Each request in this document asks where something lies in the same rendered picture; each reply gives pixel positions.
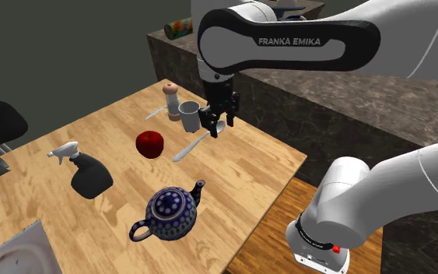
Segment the black spray bottle white trigger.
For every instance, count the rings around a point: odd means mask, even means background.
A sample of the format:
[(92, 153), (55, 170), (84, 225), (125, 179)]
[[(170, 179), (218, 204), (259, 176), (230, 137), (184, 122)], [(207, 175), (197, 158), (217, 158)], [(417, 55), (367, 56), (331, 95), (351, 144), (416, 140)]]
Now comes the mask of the black spray bottle white trigger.
[(79, 152), (79, 143), (67, 142), (63, 146), (50, 151), (47, 156), (56, 156), (59, 164), (64, 157), (74, 163), (78, 170), (71, 179), (72, 188), (83, 198), (94, 199), (114, 184), (109, 170), (96, 158)]

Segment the grey cup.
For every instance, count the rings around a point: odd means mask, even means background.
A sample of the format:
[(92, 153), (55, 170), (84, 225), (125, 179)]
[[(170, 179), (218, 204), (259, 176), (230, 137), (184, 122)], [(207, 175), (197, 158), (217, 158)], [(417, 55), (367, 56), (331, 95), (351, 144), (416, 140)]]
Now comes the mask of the grey cup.
[(184, 101), (179, 105), (180, 119), (186, 132), (194, 133), (200, 129), (199, 109), (200, 105), (196, 101)]

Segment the wood patterned robot stand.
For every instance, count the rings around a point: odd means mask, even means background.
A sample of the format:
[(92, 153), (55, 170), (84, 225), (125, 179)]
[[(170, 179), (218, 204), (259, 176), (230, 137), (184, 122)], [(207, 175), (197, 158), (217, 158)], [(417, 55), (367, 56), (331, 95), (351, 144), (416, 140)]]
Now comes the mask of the wood patterned robot stand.
[[(320, 274), (297, 263), (286, 242), (287, 225), (309, 204), (316, 188), (297, 178), (287, 184), (223, 274)], [(348, 274), (380, 274), (383, 231), (351, 250)]]

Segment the dark marble counter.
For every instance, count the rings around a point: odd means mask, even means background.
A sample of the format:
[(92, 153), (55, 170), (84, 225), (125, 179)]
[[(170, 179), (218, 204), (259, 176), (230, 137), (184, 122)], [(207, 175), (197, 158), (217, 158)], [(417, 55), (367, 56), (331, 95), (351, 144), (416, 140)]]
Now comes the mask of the dark marble counter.
[[(438, 83), (351, 72), (239, 73), (240, 119), (307, 155), (317, 185), (340, 156), (369, 165), (438, 143)], [(438, 274), (438, 211), (384, 229), (381, 274)]]

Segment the silver knife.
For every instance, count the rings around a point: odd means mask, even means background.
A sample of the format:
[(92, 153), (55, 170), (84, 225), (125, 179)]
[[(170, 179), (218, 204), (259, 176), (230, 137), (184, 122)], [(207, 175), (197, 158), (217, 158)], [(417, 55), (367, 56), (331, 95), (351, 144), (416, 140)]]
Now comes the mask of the silver knife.
[(154, 115), (156, 115), (156, 114), (158, 114), (159, 112), (164, 111), (164, 110), (166, 110), (166, 109), (167, 109), (167, 106), (163, 106), (163, 107), (157, 109), (156, 111), (153, 111), (151, 114), (149, 114), (149, 115), (145, 118), (145, 120), (150, 119), (150, 118), (153, 117)]

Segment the blue dotted teapot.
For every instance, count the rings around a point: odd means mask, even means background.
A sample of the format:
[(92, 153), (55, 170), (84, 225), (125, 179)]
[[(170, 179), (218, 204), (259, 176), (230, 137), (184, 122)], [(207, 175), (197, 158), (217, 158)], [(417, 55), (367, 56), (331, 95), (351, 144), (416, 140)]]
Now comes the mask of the blue dotted teapot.
[(139, 242), (154, 235), (162, 241), (175, 241), (186, 236), (196, 222), (204, 186), (205, 181), (198, 180), (191, 191), (180, 187), (159, 190), (146, 206), (145, 219), (131, 226), (130, 240)]

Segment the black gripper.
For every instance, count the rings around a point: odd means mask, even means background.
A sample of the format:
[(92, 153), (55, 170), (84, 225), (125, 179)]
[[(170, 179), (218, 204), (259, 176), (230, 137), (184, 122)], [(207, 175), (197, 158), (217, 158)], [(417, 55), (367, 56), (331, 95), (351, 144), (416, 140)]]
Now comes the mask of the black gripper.
[(198, 115), (201, 126), (210, 132), (211, 137), (216, 138), (219, 120), (217, 114), (226, 112), (226, 123), (233, 127), (233, 119), (240, 109), (240, 94), (233, 92), (233, 78), (213, 83), (204, 81), (204, 90), (209, 107), (200, 108)]

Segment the wooden table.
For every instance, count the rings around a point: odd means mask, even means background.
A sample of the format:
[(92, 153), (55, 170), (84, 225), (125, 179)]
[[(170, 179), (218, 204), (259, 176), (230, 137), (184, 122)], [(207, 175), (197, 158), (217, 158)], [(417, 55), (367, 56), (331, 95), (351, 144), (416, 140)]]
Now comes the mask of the wooden table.
[[(5, 155), (0, 177), (0, 244), (41, 220), (63, 274), (220, 274), (303, 163), (298, 150), (236, 119), (205, 137), (179, 162), (172, 158), (205, 131), (187, 133), (165, 111), (155, 83)], [(145, 158), (136, 137), (155, 131), (164, 149)], [(75, 166), (47, 154), (67, 142), (110, 171), (114, 184), (93, 200), (76, 194)], [(129, 240), (152, 195), (204, 180), (198, 218), (178, 241)]]

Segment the grey flat tray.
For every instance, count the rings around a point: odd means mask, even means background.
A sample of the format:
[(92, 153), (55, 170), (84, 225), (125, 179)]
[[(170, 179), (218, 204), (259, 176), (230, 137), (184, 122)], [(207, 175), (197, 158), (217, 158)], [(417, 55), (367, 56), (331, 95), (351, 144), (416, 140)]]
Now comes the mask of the grey flat tray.
[(0, 274), (63, 274), (41, 220), (0, 245)]

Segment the silver spoon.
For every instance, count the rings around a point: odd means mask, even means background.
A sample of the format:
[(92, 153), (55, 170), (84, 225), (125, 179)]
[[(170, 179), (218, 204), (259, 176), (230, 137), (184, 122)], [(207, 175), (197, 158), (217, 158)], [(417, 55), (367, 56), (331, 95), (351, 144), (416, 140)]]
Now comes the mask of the silver spoon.
[[(224, 130), (224, 128), (226, 127), (226, 122), (225, 121), (218, 121), (216, 124), (216, 132), (220, 133)], [(204, 133), (202, 136), (200, 136), (198, 139), (196, 139), (195, 141), (191, 142), (187, 147), (185, 147), (184, 149), (182, 149), (179, 153), (177, 153), (173, 158), (172, 161), (173, 162), (179, 162), (181, 161), (184, 157), (186, 157), (186, 155), (189, 154), (190, 151), (193, 150), (193, 148), (196, 147), (197, 144), (200, 143), (201, 140), (203, 140), (205, 137), (211, 135), (210, 131), (207, 131), (206, 133)]]

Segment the red apple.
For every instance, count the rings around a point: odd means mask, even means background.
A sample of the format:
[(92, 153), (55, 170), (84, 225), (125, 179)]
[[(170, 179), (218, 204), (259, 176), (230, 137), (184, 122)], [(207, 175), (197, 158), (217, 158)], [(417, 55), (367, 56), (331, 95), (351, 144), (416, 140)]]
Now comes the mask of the red apple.
[(155, 159), (164, 149), (164, 139), (158, 132), (145, 131), (135, 140), (136, 149), (147, 159)]

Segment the wood topped glass pepper mill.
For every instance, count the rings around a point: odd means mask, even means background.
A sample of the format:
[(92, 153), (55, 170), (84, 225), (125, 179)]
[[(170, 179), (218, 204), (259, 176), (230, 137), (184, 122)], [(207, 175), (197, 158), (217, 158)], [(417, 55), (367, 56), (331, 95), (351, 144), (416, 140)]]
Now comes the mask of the wood topped glass pepper mill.
[(178, 85), (175, 83), (167, 83), (163, 86), (162, 91), (166, 95), (166, 108), (168, 113), (168, 118), (171, 121), (180, 120), (180, 112), (178, 107), (180, 105), (180, 100), (177, 96)]

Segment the colourful patterned can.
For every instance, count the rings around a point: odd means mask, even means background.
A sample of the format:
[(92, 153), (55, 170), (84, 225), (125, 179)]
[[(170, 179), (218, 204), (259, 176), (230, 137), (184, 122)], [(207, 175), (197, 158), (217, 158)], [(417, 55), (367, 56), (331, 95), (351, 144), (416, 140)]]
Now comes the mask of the colourful patterned can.
[(163, 27), (164, 33), (169, 40), (176, 40), (178, 38), (187, 36), (193, 33), (192, 18), (188, 17), (167, 23)]

